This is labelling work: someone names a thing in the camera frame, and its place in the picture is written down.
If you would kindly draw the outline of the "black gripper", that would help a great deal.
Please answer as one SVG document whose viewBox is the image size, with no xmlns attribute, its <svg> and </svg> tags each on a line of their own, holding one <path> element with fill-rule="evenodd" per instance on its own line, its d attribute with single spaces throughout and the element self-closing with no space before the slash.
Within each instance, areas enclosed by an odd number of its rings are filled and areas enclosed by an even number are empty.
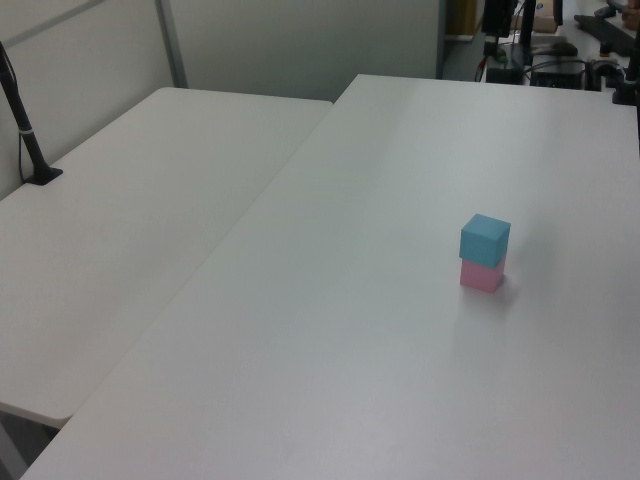
<svg viewBox="0 0 640 480">
<path fill-rule="evenodd" d="M 515 9 L 516 0 L 485 0 L 481 31 L 493 37 L 508 37 Z M 483 55 L 494 55 L 494 41 L 484 42 Z M 506 51 L 497 46 L 494 59 L 499 64 L 505 64 Z"/>
</svg>

